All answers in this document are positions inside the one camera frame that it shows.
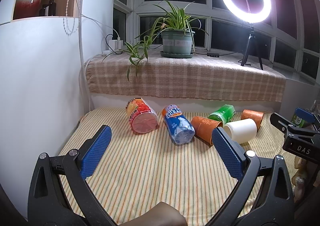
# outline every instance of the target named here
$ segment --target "white container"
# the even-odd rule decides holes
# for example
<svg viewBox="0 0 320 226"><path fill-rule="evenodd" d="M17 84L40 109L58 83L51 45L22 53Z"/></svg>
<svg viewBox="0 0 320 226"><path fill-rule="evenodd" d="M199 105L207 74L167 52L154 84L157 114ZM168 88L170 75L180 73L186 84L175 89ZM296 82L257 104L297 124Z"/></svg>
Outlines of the white container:
<svg viewBox="0 0 320 226"><path fill-rule="evenodd" d="M252 119L226 123L223 129L233 141L239 144L246 143L257 135L257 125Z"/></svg>

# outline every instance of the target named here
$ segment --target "tripod leg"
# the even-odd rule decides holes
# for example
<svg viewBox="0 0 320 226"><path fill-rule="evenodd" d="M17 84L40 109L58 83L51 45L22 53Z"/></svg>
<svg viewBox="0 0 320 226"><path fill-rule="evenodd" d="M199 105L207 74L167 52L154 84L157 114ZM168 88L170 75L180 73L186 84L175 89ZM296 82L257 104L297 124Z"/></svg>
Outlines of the tripod leg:
<svg viewBox="0 0 320 226"><path fill-rule="evenodd" d="M248 39L248 43L247 43L247 47L245 49L245 52L244 52L244 55L243 55L243 58L242 58L242 61L241 61L241 66L244 66L247 62L247 59L248 59L248 55L249 55L249 45L250 45L250 40L251 38L253 38L253 36L250 34L249 35L249 39Z"/></svg>
<svg viewBox="0 0 320 226"><path fill-rule="evenodd" d="M261 55L260 55L260 51L259 51L259 48L258 48L257 40L256 40L255 37L253 37L253 42L254 42L254 48L256 49L256 52L257 52L257 55L258 55L258 58L259 58L260 68L263 70Z"/></svg>

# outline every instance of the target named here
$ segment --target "orange cup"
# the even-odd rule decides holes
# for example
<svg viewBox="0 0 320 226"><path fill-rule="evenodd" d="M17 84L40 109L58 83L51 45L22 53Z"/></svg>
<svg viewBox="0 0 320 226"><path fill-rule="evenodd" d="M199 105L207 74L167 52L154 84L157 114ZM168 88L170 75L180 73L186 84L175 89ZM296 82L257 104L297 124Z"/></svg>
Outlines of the orange cup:
<svg viewBox="0 0 320 226"><path fill-rule="evenodd" d="M217 127L222 127L222 122L196 116L191 120L191 124L195 129L196 136L212 144L212 131Z"/></svg>
<svg viewBox="0 0 320 226"><path fill-rule="evenodd" d="M256 123L257 131L259 130L263 118L263 112L253 111L249 109L245 109L242 112L241 120L251 118Z"/></svg>

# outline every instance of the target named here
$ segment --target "blue gripper pad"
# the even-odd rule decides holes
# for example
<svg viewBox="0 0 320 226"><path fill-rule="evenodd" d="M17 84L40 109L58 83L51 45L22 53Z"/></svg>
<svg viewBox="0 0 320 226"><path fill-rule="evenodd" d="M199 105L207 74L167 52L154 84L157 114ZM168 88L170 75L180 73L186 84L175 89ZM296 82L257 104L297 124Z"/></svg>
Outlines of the blue gripper pad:
<svg viewBox="0 0 320 226"><path fill-rule="evenodd" d="M212 131L212 143L217 149L224 165L231 177L241 179L245 165L245 157L238 146L233 143L223 128L218 127Z"/></svg>
<svg viewBox="0 0 320 226"><path fill-rule="evenodd" d="M309 113L308 111L302 108L296 108L295 114L297 115L297 117L305 120L308 123L315 122L315 117L313 116L313 114Z"/></svg>
<svg viewBox="0 0 320 226"><path fill-rule="evenodd" d="M112 131L111 128L105 126L102 131L98 131L92 139L95 140L85 156L82 158L81 164L81 177L85 180L87 177L92 176L97 168L104 152L111 142Z"/></svg>

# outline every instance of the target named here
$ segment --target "bolt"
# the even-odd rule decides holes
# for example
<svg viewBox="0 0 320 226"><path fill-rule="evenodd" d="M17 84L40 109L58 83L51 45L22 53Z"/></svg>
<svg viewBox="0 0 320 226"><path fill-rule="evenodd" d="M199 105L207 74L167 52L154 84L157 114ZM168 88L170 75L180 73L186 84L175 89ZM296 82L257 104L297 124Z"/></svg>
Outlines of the bolt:
<svg viewBox="0 0 320 226"><path fill-rule="evenodd" d="M282 161L284 160L284 157L282 155L276 155L277 160Z"/></svg>
<svg viewBox="0 0 320 226"><path fill-rule="evenodd" d="M46 158L46 157L47 157L47 154L46 154L46 153L42 153L42 154L39 155L39 158L40 158L40 159L44 159L44 158Z"/></svg>
<svg viewBox="0 0 320 226"><path fill-rule="evenodd" d="M76 149L71 149L71 150L69 151L69 155L70 155L70 156L75 156L77 153L78 153L78 151L77 151Z"/></svg>
<svg viewBox="0 0 320 226"><path fill-rule="evenodd" d="M246 153L245 153L248 157L255 157L256 153L252 150L248 150Z"/></svg>

